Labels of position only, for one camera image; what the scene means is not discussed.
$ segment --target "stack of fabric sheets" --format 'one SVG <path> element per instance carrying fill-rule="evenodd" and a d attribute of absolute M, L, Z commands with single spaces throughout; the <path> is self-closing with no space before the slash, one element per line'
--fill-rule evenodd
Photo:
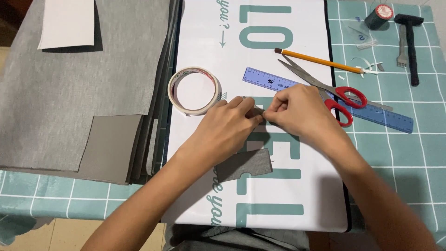
<path fill-rule="evenodd" d="M 179 4 L 96 0 L 94 46 L 37 50 L 45 0 L 34 0 L 0 80 L 0 170 L 147 182 Z"/>

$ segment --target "arrow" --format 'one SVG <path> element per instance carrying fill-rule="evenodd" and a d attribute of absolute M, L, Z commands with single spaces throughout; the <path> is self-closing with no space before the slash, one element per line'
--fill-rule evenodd
<path fill-rule="evenodd" d="M 222 41 L 221 41 L 220 45 L 221 45 L 222 48 L 223 48 L 223 46 L 224 46 L 225 44 L 226 44 L 226 43 L 224 42 L 224 30 L 222 30 Z"/>

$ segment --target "metal ruler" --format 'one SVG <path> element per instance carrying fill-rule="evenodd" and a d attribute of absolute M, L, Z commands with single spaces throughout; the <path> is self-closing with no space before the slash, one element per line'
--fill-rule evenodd
<path fill-rule="evenodd" d="M 291 87 L 297 82 L 284 79 L 282 77 L 259 71 L 250 67 L 246 67 L 243 81 L 255 84 L 273 91 L 281 91 Z M 347 108 L 347 110 L 355 117 L 372 121 L 374 123 L 387 126 L 398 131 L 411 134 L 413 131 L 413 119 L 401 114 L 397 114 L 373 105 L 367 104 L 362 109 L 355 109 L 346 105 L 342 100 L 338 100 L 339 104 Z"/>

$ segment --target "red scissor handle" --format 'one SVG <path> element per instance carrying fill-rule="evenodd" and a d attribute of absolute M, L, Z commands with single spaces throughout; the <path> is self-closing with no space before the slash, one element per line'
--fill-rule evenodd
<path fill-rule="evenodd" d="M 367 98 L 365 97 L 365 95 L 353 87 L 341 86 L 341 87 L 336 87 L 335 90 L 336 93 L 344 100 L 345 104 L 348 106 L 359 109 L 367 105 Z M 358 98 L 361 100 L 361 104 L 358 105 L 357 103 L 351 101 L 351 99 L 347 98 L 347 96 L 345 95 L 346 92 L 351 92 L 356 96 L 358 96 Z"/>
<path fill-rule="evenodd" d="M 338 111 L 340 111 L 342 114 L 344 114 L 344 116 L 347 118 L 348 122 L 347 123 L 342 123 L 341 121 L 338 120 L 338 123 L 342 127 L 350 126 L 353 123 L 353 116 L 350 114 L 350 112 L 347 111 L 347 109 L 345 107 L 343 107 L 342 105 L 338 104 L 333 99 L 327 99 L 327 100 L 324 101 L 324 103 L 325 103 L 325 106 L 329 110 L 331 110 L 333 108 L 337 108 Z"/>

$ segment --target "hand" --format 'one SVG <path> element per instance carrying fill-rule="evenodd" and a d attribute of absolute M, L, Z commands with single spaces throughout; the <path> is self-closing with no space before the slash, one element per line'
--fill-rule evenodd
<path fill-rule="evenodd" d="M 304 138 L 325 154 L 336 147 L 334 144 L 351 144 L 314 86 L 296 84 L 277 92 L 263 117 L 288 133 Z"/>
<path fill-rule="evenodd" d="M 178 151 L 205 158 L 209 167 L 226 160 L 242 148 L 248 135 L 263 121 L 252 117 L 254 99 L 221 100 L 209 109 L 195 132 Z"/>

